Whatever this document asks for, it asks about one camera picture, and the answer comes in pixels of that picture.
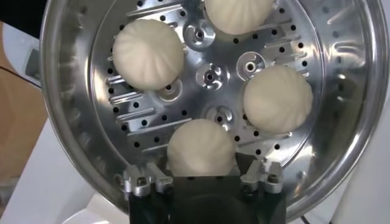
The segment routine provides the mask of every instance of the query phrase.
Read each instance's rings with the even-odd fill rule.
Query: white dough bun
[[[116,37],[113,62],[128,84],[141,90],[159,90],[183,70],[183,44],[167,24],[139,19],[126,25]]]
[[[271,14],[274,0],[205,0],[210,21],[231,35],[254,31]]]
[[[313,92],[304,76],[277,65],[255,74],[246,86],[243,102],[253,126],[282,134],[305,122],[313,104]]]
[[[169,141],[168,165],[177,177],[228,175],[235,165],[235,145],[215,122],[193,120],[177,129]]]

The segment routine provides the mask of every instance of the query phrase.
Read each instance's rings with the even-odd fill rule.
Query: brown cardboard
[[[21,175],[48,117],[41,91],[18,77],[2,44],[0,22],[0,183]]]
[[[4,47],[3,47],[3,41],[2,41],[2,27],[3,22],[0,21],[0,68],[8,70],[10,72],[16,73],[15,69],[12,67],[12,65],[9,63],[7,57],[4,53]]]

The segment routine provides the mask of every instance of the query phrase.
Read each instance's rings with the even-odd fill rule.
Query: metal bracket
[[[281,193],[283,189],[283,168],[280,163],[271,163],[268,170],[268,177],[264,182],[264,189],[271,194]]]
[[[145,197],[151,192],[151,181],[141,173],[136,165],[132,165],[124,172],[124,190],[127,194]]]
[[[146,165],[155,178],[156,191],[161,194],[169,194],[173,190],[173,178],[165,175],[154,163]]]
[[[253,160],[247,173],[240,177],[242,184],[250,191],[257,191],[259,182],[264,184],[264,190],[270,194],[279,194],[283,189],[282,165],[272,162],[266,171],[266,159]]]

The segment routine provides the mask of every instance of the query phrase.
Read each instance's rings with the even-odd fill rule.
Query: metal bolt
[[[146,185],[146,183],[147,183],[147,180],[145,177],[139,177],[136,181],[137,186],[144,186],[144,185]]]
[[[270,174],[270,175],[268,175],[267,181],[270,183],[273,183],[273,184],[277,184],[278,183],[278,176],[276,176],[275,174]]]

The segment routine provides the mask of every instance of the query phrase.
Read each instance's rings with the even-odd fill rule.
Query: metal pot
[[[265,25],[238,37],[218,32],[202,4],[49,0],[40,66],[52,124],[78,171],[126,211],[125,167],[145,161],[164,167],[176,126],[213,119],[241,153],[283,164],[292,220],[338,186],[375,130],[389,74],[381,2],[279,1]],[[133,89],[112,63],[115,35],[138,18],[170,24],[185,44],[183,74],[161,91]],[[245,81],[275,63],[296,68],[314,93],[304,125],[277,136],[251,126],[241,106]]]

